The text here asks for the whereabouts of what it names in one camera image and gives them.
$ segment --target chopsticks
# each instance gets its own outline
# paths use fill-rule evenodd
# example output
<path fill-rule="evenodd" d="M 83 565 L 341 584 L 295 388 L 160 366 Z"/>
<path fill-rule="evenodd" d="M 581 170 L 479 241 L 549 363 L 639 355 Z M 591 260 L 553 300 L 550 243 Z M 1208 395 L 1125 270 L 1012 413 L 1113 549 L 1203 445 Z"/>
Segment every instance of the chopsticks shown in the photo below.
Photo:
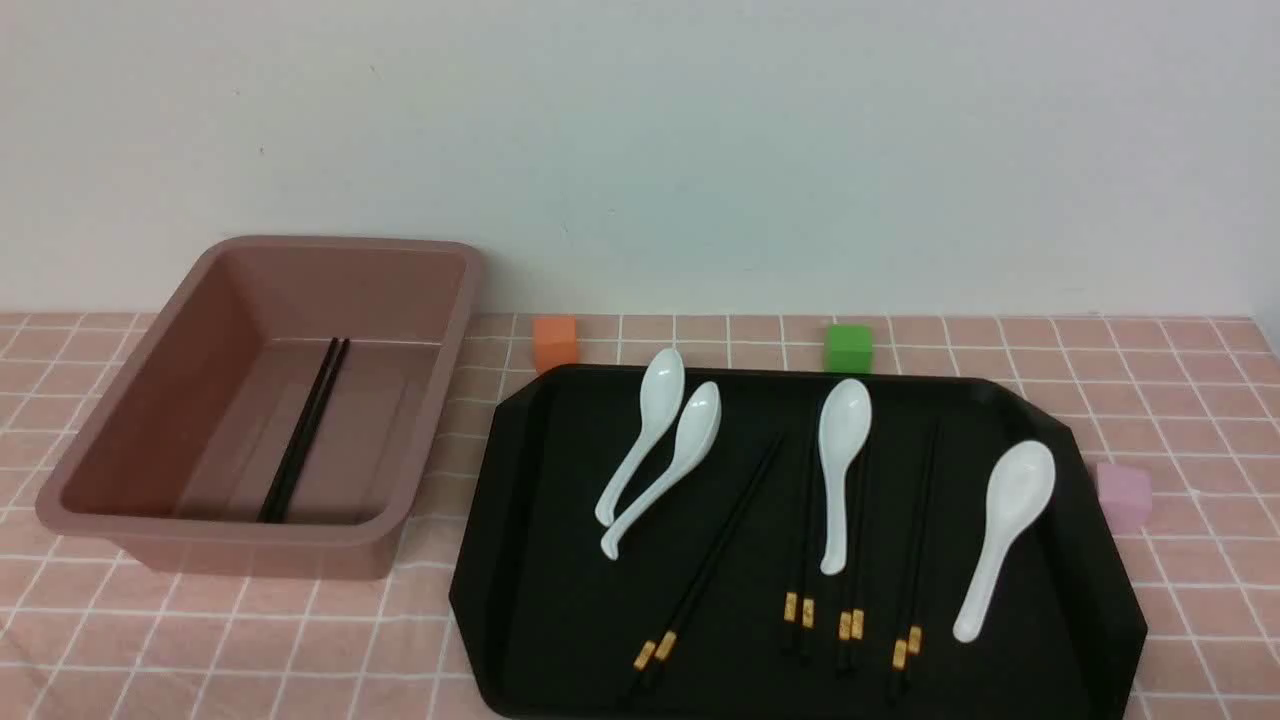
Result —
<path fill-rule="evenodd" d="M 850 516 L 854 519 L 852 532 L 849 534 L 849 566 L 845 568 L 844 584 L 841 585 L 840 625 L 837 626 L 838 644 L 836 646 L 836 670 L 850 673 L 856 670 L 854 664 L 854 643 L 863 639 L 867 614 L 863 610 L 863 597 L 865 588 L 861 582 L 861 547 L 863 524 L 867 518 L 867 477 L 870 468 L 870 438 L 858 459 L 858 469 L 854 473 L 854 509 Z"/>
<path fill-rule="evenodd" d="M 346 360 L 349 347 L 351 340 L 339 342 L 338 338 L 333 338 L 329 341 L 324 360 L 320 363 L 320 370 L 316 373 L 315 380 L 311 382 L 311 392 L 307 393 L 298 421 L 293 425 L 293 434 L 289 436 L 289 443 L 284 446 L 284 456 L 280 457 L 280 465 L 275 469 L 271 487 L 262 500 L 262 509 L 257 514 L 259 523 L 284 521 L 289 501 L 293 500 L 293 491 L 298 484 L 298 475 L 302 474 L 302 466 L 306 465 L 311 443 L 315 442 L 316 430 L 320 428 L 320 419 L 329 404 L 329 396 L 333 393 L 334 380 L 338 372 L 342 370 L 342 361 Z"/>
<path fill-rule="evenodd" d="M 812 596 L 814 584 L 809 580 L 809 556 L 813 553 L 815 544 L 813 543 L 813 525 L 814 525 L 814 492 L 813 486 L 815 479 L 817 468 L 817 418 L 812 425 L 812 432 L 809 433 L 808 442 L 804 445 L 805 450 L 805 469 L 804 475 L 799 482 L 795 483 L 795 492 L 792 497 L 792 512 L 797 516 L 799 529 L 796 530 L 791 550 L 787 553 L 787 566 L 785 573 L 787 575 L 787 585 L 783 594 L 782 605 L 782 652 L 795 652 L 801 647 L 801 635 L 808 634 L 806 630 L 813 630 L 814 628 L 814 598 Z"/>
<path fill-rule="evenodd" d="M 904 592 L 899 596 L 902 602 L 899 605 L 899 629 L 901 630 L 893 643 L 893 657 L 890 673 L 890 698 L 897 698 L 910 683 L 909 659 L 920 655 L 924 648 L 924 626 L 920 615 L 920 580 L 924 568 L 924 550 L 927 547 L 929 532 L 929 515 L 933 501 L 933 475 L 937 471 L 937 447 L 942 427 L 938 420 L 929 428 L 928 445 L 924 452 L 924 464 L 920 479 L 916 484 L 915 511 L 911 519 L 911 536 L 909 538 L 908 571 L 902 575 Z"/>
<path fill-rule="evenodd" d="M 822 483 L 822 462 L 818 460 L 818 443 L 814 442 L 809 448 L 809 468 L 805 471 L 805 487 L 808 493 L 805 496 L 805 521 L 804 521 L 804 541 L 805 550 L 801 556 L 800 566 L 804 570 L 804 582 L 801 585 L 801 598 L 800 598 L 800 661 L 805 662 L 809 660 L 813 650 L 813 635 L 814 628 L 818 626 L 818 609 L 817 598 L 818 594 L 818 555 L 822 553 L 822 542 L 814 537 L 819 529 L 826 532 L 826 523 L 823 519 L 823 502 L 824 496 L 814 489 L 815 486 Z"/>
<path fill-rule="evenodd" d="M 759 489 L 762 480 L 765 475 L 768 475 L 769 468 L 773 465 L 773 459 L 777 456 L 778 447 L 782 445 L 782 433 L 778 433 L 772 441 L 769 441 L 768 446 L 765 446 L 765 450 L 760 455 L 760 459 L 755 465 L 755 470 L 751 474 L 751 479 L 748 480 L 746 487 L 742 488 L 737 500 L 733 501 L 733 506 L 730 509 L 723 524 L 716 533 L 716 539 L 712 541 L 712 546 L 707 551 L 707 555 L 703 556 L 701 562 L 699 562 L 692 580 L 685 588 L 680 601 L 676 603 L 676 610 L 672 612 L 671 620 L 667 623 L 666 630 L 662 633 L 662 638 L 657 642 L 652 639 L 645 641 L 644 646 L 641 646 L 640 653 L 632 662 L 632 667 L 637 673 L 641 673 L 640 682 L 645 688 L 653 687 L 657 682 L 658 671 L 671 657 L 671 653 L 676 647 L 676 641 L 680 638 L 681 633 L 684 633 L 685 626 L 689 624 L 689 619 L 698 609 L 698 601 L 701 600 L 703 593 L 707 591 L 707 585 L 710 584 L 721 557 L 724 555 L 724 548 L 728 547 L 728 543 L 732 541 L 733 534 L 742 523 L 742 518 L 746 515 L 746 510 L 751 506 L 751 500 L 755 498 L 755 493 Z"/>

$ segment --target serving tray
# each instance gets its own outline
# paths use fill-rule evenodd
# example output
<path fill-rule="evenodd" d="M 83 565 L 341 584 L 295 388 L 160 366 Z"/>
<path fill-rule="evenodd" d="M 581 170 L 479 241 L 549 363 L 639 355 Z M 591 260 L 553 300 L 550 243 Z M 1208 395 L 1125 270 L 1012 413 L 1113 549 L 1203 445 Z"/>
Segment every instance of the serving tray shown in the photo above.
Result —
<path fill-rule="evenodd" d="M 1147 624 L 1064 424 L 988 380 L 860 377 L 874 414 L 859 538 L 865 637 L 856 670 L 840 674 L 840 577 L 813 574 L 817 626 L 808 660 L 785 653 L 780 637 L 800 520 L 795 483 L 805 482 L 818 410 L 846 375 L 690 369 L 686 396 L 704 380 L 719 384 L 716 445 L 630 530 L 611 562 L 593 507 L 639 432 L 643 373 L 563 366 L 494 414 L 449 593 L 493 710 L 515 717 L 1123 716 Z M 908 692 L 891 700 L 916 479 L 936 421 L 942 432 L 924 551 L 924 650 L 911 659 Z M 655 687 L 637 692 L 637 651 L 663 626 L 780 432 L 783 445 L 677 650 Z M 641 465 L 620 511 L 666 468 L 673 436 Z M 1053 452 L 1053 497 L 1011 548 L 982 634 L 963 644 L 951 625 L 982 546 L 989 471 L 1027 438 Z"/>

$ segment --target pink checkered tablecloth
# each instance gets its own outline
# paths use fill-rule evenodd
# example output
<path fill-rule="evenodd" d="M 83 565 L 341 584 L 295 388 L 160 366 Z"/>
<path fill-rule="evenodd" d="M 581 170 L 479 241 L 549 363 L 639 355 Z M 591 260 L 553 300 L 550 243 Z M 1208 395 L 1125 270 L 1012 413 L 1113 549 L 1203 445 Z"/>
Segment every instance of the pink checkered tablecloth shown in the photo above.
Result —
<path fill-rule="evenodd" d="M 996 379 L 1092 461 L 1152 473 L 1117 538 L 1151 625 L 1126 717 L 1280 717 L 1280 361 L 1243 318 L 579 316 L 586 363 L 817 370 L 833 320 L 876 370 Z M 481 315 L 383 582 L 151 573 L 32 501 L 150 323 L 0 313 L 0 719 L 493 717 L 447 591 L 494 404 L 532 379 L 527 315 Z"/>

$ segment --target wall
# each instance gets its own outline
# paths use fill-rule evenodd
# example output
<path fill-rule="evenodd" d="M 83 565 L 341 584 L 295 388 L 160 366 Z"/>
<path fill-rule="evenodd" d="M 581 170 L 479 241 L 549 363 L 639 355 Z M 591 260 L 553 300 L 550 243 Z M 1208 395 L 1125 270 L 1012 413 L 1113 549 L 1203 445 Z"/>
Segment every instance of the wall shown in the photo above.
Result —
<path fill-rule="evenodd" d="M 1271 342 L 1271 350 L 1280 355 L 1280 242 L 1271 242 L 1260 255 L 1262 261 L 1252 266 L 1249 288 L 1253 318 Z"/>
<path fill-rule="evenodd" d="M 0 306 L 316 232 L 490 307 L 1249 313 L 1277 77 L 1270 0 L 9 0 Z"/>

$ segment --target white ceramic spoon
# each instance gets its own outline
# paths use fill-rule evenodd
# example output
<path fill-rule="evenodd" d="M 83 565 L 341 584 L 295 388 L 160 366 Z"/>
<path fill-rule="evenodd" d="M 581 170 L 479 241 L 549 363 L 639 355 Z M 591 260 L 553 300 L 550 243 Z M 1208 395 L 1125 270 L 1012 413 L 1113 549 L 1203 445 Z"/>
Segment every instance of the white ceramic spoon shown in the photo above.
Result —
<path fill-rule="evenodd" d="M 600 538 L 600 548 L 609 560 L 618 559 L 618 542 L 640 515 L 707 457 L 716 442 L 716 433 L 719 432 L 719 388 L 710 382 L 700 384 L 676 425 L 676 450 L 671 456 L 671 466 L 618 515 Z"/>
<path fill-rule="evenodd" d="M 680 401 L 685 398 L 685 361 L 675 348 L 666 348 L 649 361 L 649 369 L 640 380 L 640 436 L 631 451 L 613 471 L 609 484 L 604 486 L 600 500 L 595 503 L 595 519 L 608 528 L 613 524 L 613 512 L 622 497 L 622 491 L 631 482 L 631 475 L 645 456 L 658 445 L 667 428 L 676 421 Z"/>
<path fill-rule="evenodd" d="M 1010 447 L 991 470 L 982 553 L 969 582 L 969 593 L 951 628 L 957 641 L 973 642 L 982 630 L 1005 555 L 1018 536 L 1044 511 L 1053 495 L 1053 454 L 1033 439 Z"/>
<path fill-rule="evenodd" d="M 867 386 L 850 378 L 840 380 L 818 420 L 818 456 L 827 488 L 827 548 L 822 553 L 823 575 L 845 569 L 849 527 L 845 520 L 845 475 L 861 452 L 872 429 L 872 396 Z"/>

